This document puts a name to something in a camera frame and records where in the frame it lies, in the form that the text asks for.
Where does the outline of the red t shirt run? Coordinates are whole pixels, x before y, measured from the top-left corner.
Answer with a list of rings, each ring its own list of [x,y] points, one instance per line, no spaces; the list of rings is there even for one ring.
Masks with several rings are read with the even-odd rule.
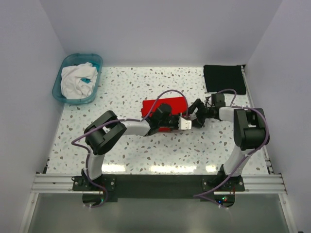
[[[141,116],[143,118],[147,116],[146,121],[151,128],[147,133],[148,135],[159,132],[170,132],[159,131],[156,127],[157,123],[169,115],[180,115],[184,117],[188,106],[183,97],[159,99],[155,105],[153,105],[154,102],[155,100],[144,100],[142,102]]]

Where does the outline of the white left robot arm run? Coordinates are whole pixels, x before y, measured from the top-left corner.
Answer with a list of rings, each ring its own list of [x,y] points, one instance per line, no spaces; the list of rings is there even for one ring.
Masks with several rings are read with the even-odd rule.
[[[95,180],[102,175],[104,155],[124,135],[151,136],[161,129],[184,130],[188,127],[182,114],[172,114],[169,104],[163,103],[142,120],[118,119],[113,111],[105,112],[85,130],[85,142],[91,149],[88,153],[85,175]]]

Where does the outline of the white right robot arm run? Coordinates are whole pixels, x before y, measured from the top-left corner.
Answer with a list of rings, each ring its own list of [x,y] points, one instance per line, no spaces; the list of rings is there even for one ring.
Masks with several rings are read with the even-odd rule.
[[[206,119],[217,119],[233,123],[234,149],[222,165],[226,176],[238,177],[250,157],[265,146],[269,140],[269,129],[261,108],[227,106],[223,93],[212,94],[205,101],[196,99],[186,115],[194,114],[192,126],[202,128]]]

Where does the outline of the black folded t shirt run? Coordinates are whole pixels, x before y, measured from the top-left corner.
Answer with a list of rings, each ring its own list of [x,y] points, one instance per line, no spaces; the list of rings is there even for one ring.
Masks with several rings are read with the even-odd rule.
[[[208,92],[234,89],[237,95],[246,94],[241,66],[204,65],[203,72]]]

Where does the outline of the white crumpled t shirt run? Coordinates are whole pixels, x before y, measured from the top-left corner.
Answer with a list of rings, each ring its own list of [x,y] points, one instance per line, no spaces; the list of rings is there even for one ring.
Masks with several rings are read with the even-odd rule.
[[[77,100],[89,97],[96,82],[85,83],[81,80],[79,65],[62,68],[61,93],[67,99]]]

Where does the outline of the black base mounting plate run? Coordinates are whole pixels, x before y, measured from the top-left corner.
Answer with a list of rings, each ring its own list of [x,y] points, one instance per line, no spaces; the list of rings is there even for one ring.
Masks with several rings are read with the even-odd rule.
[[[82,174],[71,179],[73,191],[83,193],[83,203],[97,206],[118,199],[191,199],[216,187],[225,176],[106,174],[90,182]]]

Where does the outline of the teal plastic laundry basket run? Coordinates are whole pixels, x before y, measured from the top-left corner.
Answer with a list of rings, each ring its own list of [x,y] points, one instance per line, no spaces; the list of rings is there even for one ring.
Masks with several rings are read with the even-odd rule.
[[[53,97],[62,103],[87,104],[95,100],[103,59],[94,53],[75,53],[64,59],[57,74]]]

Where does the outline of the aluminium front frame rail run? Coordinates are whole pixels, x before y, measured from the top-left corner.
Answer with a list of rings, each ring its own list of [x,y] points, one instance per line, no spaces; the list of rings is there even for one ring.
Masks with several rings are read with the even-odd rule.
[[[74,180],[75,174],[36,174],[31,187],[32,193],[86,193],[95,194],[99,188],[86,187]],[[172,191],[174,189],[203,193],[211,188],[207,185],[207,175],[104,175],[104,187],[114,190]],[[246,175],[235,185],[226,185],[214,194],[286,194],[281,175]]]

